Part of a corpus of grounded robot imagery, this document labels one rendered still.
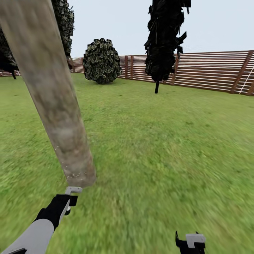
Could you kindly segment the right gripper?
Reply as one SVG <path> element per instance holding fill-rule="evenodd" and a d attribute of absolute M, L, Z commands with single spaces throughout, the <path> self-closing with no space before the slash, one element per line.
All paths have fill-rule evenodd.
<path fill-rule="evenodd" d="M 194 248 L 189 248 L 186 240 L 182 241 L 178 239 L 177 231 L 175 237 L 176 237 L 175 239 L 176 245 L 177 247 L 180 248 L 181 254 L 205 254 L 204 245 L 202 243 L 195 242 Z"/>

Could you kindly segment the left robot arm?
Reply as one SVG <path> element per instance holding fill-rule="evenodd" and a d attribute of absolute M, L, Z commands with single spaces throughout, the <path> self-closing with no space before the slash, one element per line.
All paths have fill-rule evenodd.
<path fill-rule="evenodd" d="M 57 194 L 52 202 L 42 208 L 32 224 L 1 254 L 45 254 L 50 239 L 60 224 L 68 207 L 75 206 L 81 187 L 66 187 L 64 194 Z"/>

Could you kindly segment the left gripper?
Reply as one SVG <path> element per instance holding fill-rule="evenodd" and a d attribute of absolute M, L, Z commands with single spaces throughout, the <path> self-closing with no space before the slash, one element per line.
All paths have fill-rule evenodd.
<path fill-rule="evenodd" d="M 75 206 L 77 203 L 78 196 L 68 195 L 68 198 L 70 199 L 69 207 Z"/>

